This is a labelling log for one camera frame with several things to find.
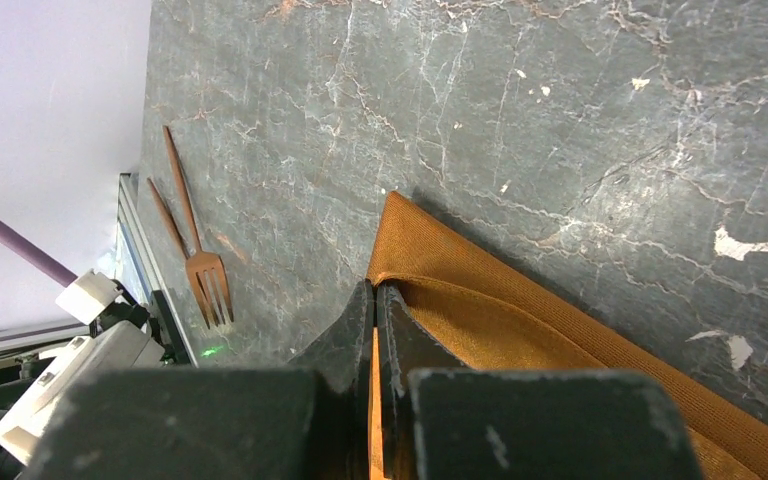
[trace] gray marble surface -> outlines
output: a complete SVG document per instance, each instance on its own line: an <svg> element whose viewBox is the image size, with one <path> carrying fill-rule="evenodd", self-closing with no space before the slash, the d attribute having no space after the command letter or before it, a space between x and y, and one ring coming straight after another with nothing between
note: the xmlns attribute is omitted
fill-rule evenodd
<svg viewBox="0 0 768 480"><path fill-rule="evenodd" d="M141 188L201 365L308 345L399 190L768 424L768 1L157 1L141 173L183 220L164 123L233 287L207 330Z"/></svg>

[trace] white connector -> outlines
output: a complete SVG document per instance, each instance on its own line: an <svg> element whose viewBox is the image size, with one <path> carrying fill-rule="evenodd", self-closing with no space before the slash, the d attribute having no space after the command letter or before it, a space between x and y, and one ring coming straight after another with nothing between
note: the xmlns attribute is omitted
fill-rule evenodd
<svg viewBox="0 0 768 480"><path fill-rule="evenodd" d="M69 284L54 303L69 315L89 325L105 308L116 301L119 295L115 282L90 270Z"/></svg>
<svg viewBox="0 0 768 480"><path fill-rule="evenodd" d="M75 337L0 421L0 445L25 465L63 393L90 372L160 366L163 347L130 322L98 338Z"/></svg>

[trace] green light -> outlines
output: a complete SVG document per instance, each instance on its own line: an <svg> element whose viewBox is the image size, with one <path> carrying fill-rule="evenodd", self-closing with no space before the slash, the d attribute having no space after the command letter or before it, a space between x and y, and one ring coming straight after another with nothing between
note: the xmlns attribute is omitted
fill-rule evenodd
<svg viewBox="0 0 768 480"><path fill-rule="evenodd" d="M210 357L210 356L213 356L213 355L215 355L215 354L219 353L220 351L222 351L222 349L224 349L224 348L225 348L225 347L224 347L224 346L222 346L222 345L220 345L220 346L218 346L218 347L211 347L211 348L208 348L207 350L205 350L205 351L201 352L201 356L202 356L202 357Z"/></svg>

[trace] brown cloth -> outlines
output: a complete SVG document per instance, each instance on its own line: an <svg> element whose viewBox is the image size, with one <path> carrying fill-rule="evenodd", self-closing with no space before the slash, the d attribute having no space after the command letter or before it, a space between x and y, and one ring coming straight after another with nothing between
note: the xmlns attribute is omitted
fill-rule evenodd
<svg viewBox="0 0 768 480"><path fill-rule="evenodd" d="M416 320L473 368L642 371L661 382L678 404L707 478L768 478L766 425L398 193L387 197L367 278L375 285L398 282ZM374 458L373 472L380 472L380 465L374 465L380 457Z"/></svg>

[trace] orange cloth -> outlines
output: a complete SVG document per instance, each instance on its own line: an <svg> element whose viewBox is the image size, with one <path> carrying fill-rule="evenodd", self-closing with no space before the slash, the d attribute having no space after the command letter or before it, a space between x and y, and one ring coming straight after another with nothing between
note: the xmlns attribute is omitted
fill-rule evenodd
<svg viewBox="0 0 768 480"><path fill-rule="evenodd" d="M480 369L630 368L667 389L708 478L768 478L768 427L391 193L367 278L396 281L414 318ZM377 370L377 356L373 365ZM380 422L380 406L376 418ZM380 439L380 428L377 433ZM370 442L373 478L380 443Z"/></svg>

